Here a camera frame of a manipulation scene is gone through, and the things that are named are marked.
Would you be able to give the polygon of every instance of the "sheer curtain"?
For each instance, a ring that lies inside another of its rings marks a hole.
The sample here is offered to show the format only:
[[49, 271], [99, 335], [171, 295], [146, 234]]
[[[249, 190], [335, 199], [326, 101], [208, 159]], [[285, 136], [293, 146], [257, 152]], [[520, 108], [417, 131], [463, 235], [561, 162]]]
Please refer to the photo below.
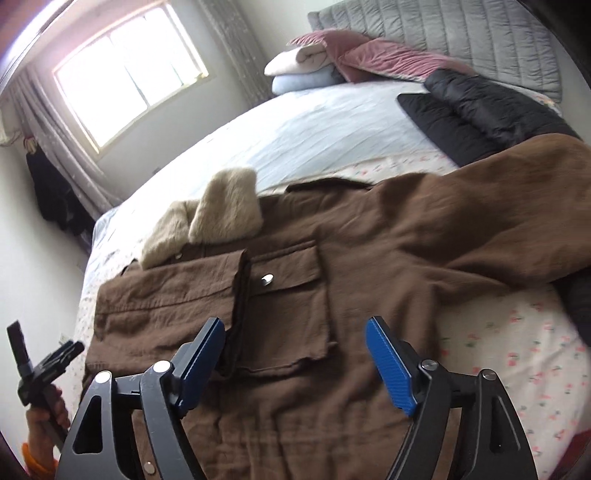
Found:
[[13, 80], [11, 94], [23, 133], [35, 137], [91, 217], [97, 220], [119, 205], [121, 199], [56, 111], [37, 74], [25, 69]]
[[264, 75], [266, 58], [244, 15], [233, 0], [195, 0], [218, 34], [251, 107], [272, 98]]

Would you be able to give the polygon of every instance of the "black puffer jacket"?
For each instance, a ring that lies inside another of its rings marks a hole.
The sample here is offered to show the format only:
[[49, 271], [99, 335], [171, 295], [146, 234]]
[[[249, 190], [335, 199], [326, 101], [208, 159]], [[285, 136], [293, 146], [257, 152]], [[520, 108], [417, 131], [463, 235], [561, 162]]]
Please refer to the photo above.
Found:
[[439, 69], [425, 82], [428, 94], [398, 101], [417, 126], [459, 166], [486, 158], [537, 135], [579, 138], [550, 108], [480, 76]]

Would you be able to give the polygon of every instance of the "jacket button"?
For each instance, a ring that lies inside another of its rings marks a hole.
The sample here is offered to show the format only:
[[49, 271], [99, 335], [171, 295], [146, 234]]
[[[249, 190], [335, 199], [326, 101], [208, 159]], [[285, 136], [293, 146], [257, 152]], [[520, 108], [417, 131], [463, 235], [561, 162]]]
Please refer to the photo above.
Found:
[[156, 468], [154, 467], [154, 465], [152, 465], [151, 462], [145, 462], [144, 463], [144, 471], [148, 475], [154, 475], [156, 473]]
[[266, 287], [269, 283], [271, 283], [273, 281], [273, 275], [271, 275], [270, 273], [268, 275], [265, 275], [262, 279], [262, 286]]

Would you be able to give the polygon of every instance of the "white folded blanket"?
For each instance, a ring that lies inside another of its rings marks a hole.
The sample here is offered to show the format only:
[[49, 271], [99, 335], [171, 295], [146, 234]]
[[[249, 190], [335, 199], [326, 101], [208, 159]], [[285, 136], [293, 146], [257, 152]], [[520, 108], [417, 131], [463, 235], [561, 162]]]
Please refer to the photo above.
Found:
[[323, 44], [315, 43], [280, 53], [269, 62], [265, 68], [265, 75], [275, 77], [286, 74], [312, 73], [330, 63], [332, 60], [326, 54], [326, 47]]

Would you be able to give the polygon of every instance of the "blue gripper pad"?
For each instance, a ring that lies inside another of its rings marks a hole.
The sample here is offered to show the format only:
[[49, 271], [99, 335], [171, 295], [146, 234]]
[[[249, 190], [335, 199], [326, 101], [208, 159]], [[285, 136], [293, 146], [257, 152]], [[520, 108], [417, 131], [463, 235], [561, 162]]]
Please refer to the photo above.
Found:
[[412, 417], [417, 408], [417, 399], [413, 394], [411, 374], [375, 319], [368, 321], [365, 327], [365, 342], [392, 403], [408, 417]]
[[183, 350], [179, 349], [183, 354], [191, 346], [195, 347], [193, 356], [180, 378], [183, 386], [176, 407], [181, 418], [199, 404], [203, 390], [222, 353], [225, 340], [226, 332], [222, 321], [209, 319], [193, 343], [186, 344], [187, 347]]

